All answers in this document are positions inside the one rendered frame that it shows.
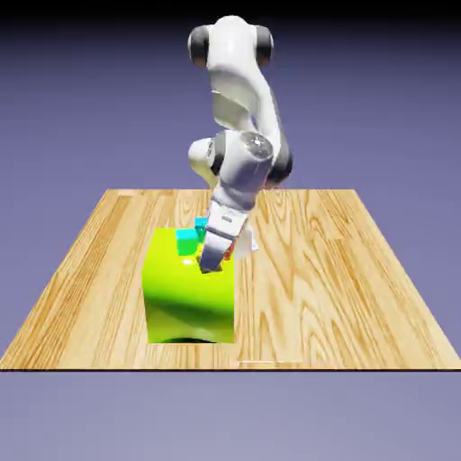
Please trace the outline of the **large lime green box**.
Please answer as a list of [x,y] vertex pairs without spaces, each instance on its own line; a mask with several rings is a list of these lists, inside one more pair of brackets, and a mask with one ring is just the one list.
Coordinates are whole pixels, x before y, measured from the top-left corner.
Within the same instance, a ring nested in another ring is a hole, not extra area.
[[200,250],[180,257],[176,229],[154,230],[141,273],[149,343],[234,341],[234,260],[204,274]]

